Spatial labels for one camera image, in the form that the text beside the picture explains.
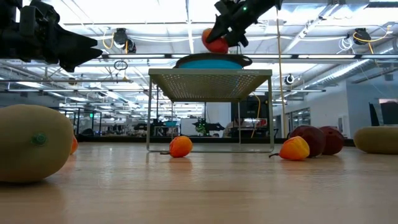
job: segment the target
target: metal rack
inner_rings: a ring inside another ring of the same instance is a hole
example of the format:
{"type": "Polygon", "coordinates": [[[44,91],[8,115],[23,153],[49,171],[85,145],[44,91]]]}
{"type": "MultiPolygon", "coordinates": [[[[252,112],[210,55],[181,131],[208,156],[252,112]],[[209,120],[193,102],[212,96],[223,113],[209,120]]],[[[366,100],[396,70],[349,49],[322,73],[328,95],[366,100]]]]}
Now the metal rack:
{"type": "MultiPolygon", "coordinates": [[[[164,152],[151,150],[150,144],[150,113],[152,103],[152,82],[164,92],[173,102],[232,102],[238,103],[254,92],[265,81],[268,89],[272,89],[272,70],[236,70],[236,69],[184,69],[184,68],[150,68],[149,69],[149,102],[147,120],[147,150],[149,152],[164,152]]],[[[269,126],[273,127],[272,92],[268,94],[269,126]]],[[[239,124],[238,151],[205,151],[205,152],[270,152],[270,151],[242,151],[241,132],[239,124]]],[[[274,129],[270,128],[271,150],[274,149],[274,129]]]]}

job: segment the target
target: blue bowl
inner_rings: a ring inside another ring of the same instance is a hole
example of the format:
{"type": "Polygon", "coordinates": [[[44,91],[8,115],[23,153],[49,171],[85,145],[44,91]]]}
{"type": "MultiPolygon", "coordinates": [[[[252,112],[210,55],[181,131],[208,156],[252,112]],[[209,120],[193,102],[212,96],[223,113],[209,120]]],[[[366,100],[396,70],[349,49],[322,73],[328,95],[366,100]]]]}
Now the blue bowl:
{"type": "Polygon", "coordinates": [[[252,60],[244,55],[202,53],[181,58],[174,68],[242,69],[251,64],[252,60]]]}
{"type": "Polygon", "coordinates": [[[242,65],[228,60],[197,60],[185,62],[180,68],[207,68],[207,69],[242,69],[242,65]]]}

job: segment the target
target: security camera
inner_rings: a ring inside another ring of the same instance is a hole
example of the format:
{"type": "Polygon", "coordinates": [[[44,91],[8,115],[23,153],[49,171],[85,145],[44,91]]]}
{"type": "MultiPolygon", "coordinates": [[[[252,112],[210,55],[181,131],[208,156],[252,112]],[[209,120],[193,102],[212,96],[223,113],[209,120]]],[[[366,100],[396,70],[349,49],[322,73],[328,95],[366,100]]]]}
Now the security camera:
{"type": "Polygon", "coordinates": [[[286,85],[291,85],[294,82],[294,76],[292,74],[289,74],[288,76],[285,77],[285,84],[286,85]]]}
{"type": "Polygon", "coordinates": [[[135,54],[137,52],[136,43],[129,39],[126,34],[126,28],[117,28],[113,37],[114,45],[122,50],[126,50],[129,54],[135,54]]]}

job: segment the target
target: wire mesh platform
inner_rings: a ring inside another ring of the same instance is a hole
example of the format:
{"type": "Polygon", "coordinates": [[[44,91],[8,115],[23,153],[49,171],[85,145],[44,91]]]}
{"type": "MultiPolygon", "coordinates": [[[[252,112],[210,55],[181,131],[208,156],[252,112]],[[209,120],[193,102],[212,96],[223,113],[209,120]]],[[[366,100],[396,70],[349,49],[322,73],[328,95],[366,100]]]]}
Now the wire mesh platform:
{"type": "Polygon", "coordinates": [[[173,102],[237,103],[270,79],[272,70],[150,68],[149,76],[173,102]]]}

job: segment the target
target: dark red fruit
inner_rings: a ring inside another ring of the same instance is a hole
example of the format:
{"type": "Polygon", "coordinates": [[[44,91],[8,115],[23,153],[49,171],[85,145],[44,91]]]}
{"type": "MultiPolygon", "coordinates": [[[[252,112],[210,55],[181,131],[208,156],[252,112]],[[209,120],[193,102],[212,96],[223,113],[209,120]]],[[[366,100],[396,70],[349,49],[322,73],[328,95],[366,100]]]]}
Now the dark red fruit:
{"type": "Polygon", "coordinates": [[[315,157],[322,154],[326,144],[326,137],[323,131],[313,126],[301,125],[295,128],[290,134],[291,138],[296,136],[304,138],[310,146],[310,155],[308,157],[315,157]]]}
{"type": "Polygon", "coordinates": [[[326,136],[326,145],[322,154],[334,155],[339,153],[344,146],[344,136],[335,127],[324,126],[320,130],[326,136]]]}

